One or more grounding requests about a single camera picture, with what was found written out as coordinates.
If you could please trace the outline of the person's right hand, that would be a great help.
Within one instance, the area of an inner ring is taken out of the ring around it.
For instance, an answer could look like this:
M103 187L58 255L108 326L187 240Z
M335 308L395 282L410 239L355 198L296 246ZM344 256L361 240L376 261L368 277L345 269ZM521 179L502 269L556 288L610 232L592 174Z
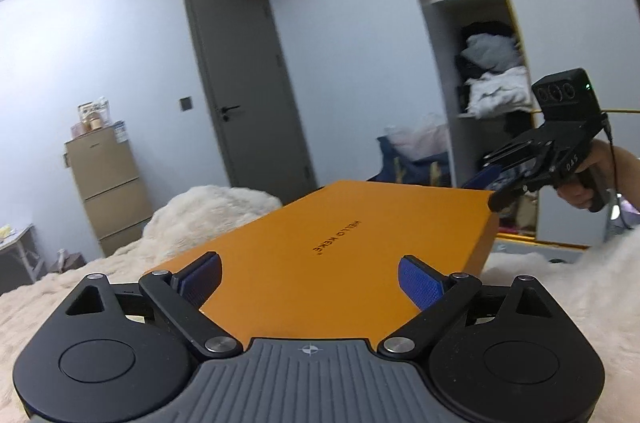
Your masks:
M578 174L591 172L606 189L615 189L635 209L640 205L640 161L626 149L611 146L601 140L593 140L585 161L577 167ZM563 183L556 194L578 209L588 209L593 202L594 191L586 188L577 177Z

